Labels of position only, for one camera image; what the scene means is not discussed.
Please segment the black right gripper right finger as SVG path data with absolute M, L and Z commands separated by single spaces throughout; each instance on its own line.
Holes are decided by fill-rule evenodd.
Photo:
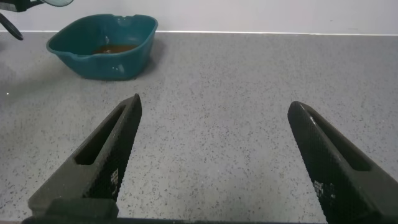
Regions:
M 397 223 L 397 181 L 309 105 L 290 128 L 328 223 Z

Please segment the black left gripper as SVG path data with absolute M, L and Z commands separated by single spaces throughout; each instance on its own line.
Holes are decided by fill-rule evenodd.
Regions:
M 24 12 L 43 3 L 40 0 L 0 0 L 0 8 L 5 11 Z

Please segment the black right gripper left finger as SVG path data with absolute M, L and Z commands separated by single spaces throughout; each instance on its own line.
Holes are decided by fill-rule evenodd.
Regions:
M 120 102 L 30 197 L 32 214 L 43 214 L 56 199 L 117 201 L 141 116 L 138 94 Z

